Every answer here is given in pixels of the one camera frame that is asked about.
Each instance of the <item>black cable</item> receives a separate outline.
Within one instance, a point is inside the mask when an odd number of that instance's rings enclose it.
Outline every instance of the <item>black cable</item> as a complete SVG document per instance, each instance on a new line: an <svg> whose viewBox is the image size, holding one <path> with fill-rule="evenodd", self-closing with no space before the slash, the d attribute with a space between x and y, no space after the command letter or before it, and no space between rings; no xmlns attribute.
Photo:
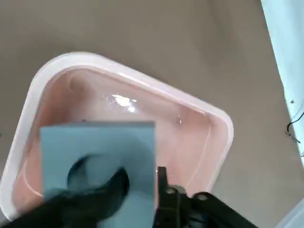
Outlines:
<svg viewBox="0 0 304 228"><path fill-rule="evenodd" d="M304 115L304 112L300 115L300 117L297 120L291 121L286 127L286 134L288 136L290 136L292 139L294 139L296 141L296 143L301 143L301 142L299 140L297 140L297 138L289 132L289 127L291 125L293 125L294 123L298 122L303 117L303 115Z"/></svg>

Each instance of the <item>metal screw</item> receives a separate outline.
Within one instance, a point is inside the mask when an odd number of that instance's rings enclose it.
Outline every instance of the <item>metal screw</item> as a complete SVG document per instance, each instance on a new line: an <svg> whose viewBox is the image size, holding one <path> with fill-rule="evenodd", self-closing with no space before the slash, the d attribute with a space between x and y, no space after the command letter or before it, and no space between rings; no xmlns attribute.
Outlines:
<svg viewBox="0 0 304 228"><path fill-rule="evenodd" d="M175 193L175 190L169 188L169 189L166 190L166 193L173 194L173 193Z"/></svg>
<svg viewBox="0 0 304 228"><path fill-rule="evenodd" d="M207 200L207 196L203 195L203 194L200 194L198 195L198 199L203 201L203 200Z"/></svg>

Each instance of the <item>plastic container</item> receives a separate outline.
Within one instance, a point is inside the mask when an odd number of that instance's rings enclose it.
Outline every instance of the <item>plastic container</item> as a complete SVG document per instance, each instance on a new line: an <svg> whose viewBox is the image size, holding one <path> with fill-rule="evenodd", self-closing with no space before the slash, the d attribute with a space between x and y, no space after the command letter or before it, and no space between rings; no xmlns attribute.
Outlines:
<svg viewBox="0 0 304 228"><path fill-rule="evenodd" d="M211 190L233 139L230 117L210 104L103 56L61 55L28 91L0 183L8 219L42 201L40 127L83 120L155 121L157 165L189 195Z"/></svg>

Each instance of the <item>blue card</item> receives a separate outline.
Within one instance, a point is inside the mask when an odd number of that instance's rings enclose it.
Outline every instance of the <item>blue card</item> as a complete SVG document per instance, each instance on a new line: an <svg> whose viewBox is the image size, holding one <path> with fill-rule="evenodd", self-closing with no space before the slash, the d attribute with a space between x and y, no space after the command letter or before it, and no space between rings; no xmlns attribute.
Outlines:
<svg viewBox="0 0 304 228"><path fill-rule="evenodd" d="M82 190L99 186L124 167L130 190L122 207L103 228L147 228L154 219L155 132L154 123L82 122L41 128L44 195L54 189ZM92 156L68 184L68 174L80 159Z"/></svg>

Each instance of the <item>gray floor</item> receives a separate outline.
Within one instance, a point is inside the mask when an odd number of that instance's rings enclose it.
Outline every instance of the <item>gray floor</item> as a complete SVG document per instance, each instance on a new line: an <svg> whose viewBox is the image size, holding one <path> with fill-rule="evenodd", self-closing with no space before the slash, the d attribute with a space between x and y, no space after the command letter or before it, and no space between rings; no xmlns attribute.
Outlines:
<svg viewBox="0 0 304 228"><path fill-rule="evenodd" d="M35 72L61 53L91 51L231 116L235 139L212 192L249 220L274 227L304 197L258 0L3 0L0 31L0 169Z"/></svg>

